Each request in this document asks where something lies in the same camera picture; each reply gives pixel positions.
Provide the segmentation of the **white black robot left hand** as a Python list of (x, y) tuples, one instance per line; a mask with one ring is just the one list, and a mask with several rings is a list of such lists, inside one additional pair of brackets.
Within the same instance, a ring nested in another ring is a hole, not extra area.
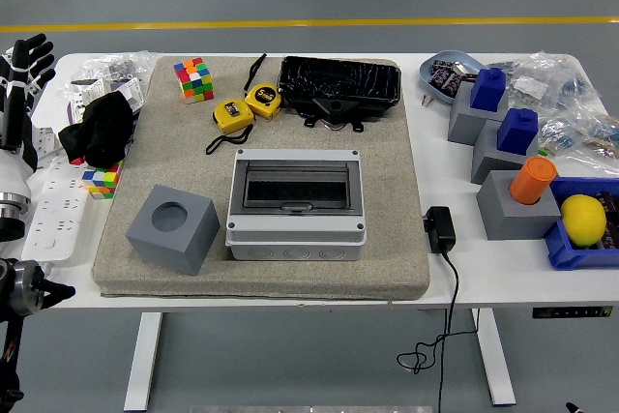
[(28, 197), (37, 168), (30, 119), (35, 99), (55, 76), (53, 43), (40, 33), (1, 54), (1, 191)]

